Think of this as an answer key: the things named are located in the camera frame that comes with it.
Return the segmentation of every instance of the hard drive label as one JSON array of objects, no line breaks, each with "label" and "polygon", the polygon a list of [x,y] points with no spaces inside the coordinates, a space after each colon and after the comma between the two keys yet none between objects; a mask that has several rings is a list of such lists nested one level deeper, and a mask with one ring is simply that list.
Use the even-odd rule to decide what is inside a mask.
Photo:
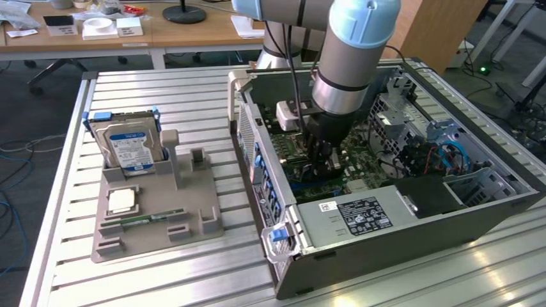
[{"label": "hard drive label", "polygon": [[376,197],[338,204],[338,210],[353,235],[364,235],[393,227],[392,220]]},{"label": "hard drive label", "polygon": [[111,135],[110,142],[122,168],[139,171],[153,167],[154,158],[150,148],[145,145],[145,132]]}]

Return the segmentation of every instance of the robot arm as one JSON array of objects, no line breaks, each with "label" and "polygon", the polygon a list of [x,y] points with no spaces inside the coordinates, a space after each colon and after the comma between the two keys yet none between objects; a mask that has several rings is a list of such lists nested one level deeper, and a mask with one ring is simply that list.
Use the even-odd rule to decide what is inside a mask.
[{"label": "robot arm", "polygon": [[[321,112],[301,128],[314,164],[329,165],[329,171],[340,170],[337,148],[352,130],[394,33],[401,0],[233,0],[233,6],[256,19],[326,31],[312,101]],[[282,38],[273,39],[285,43]]]}]

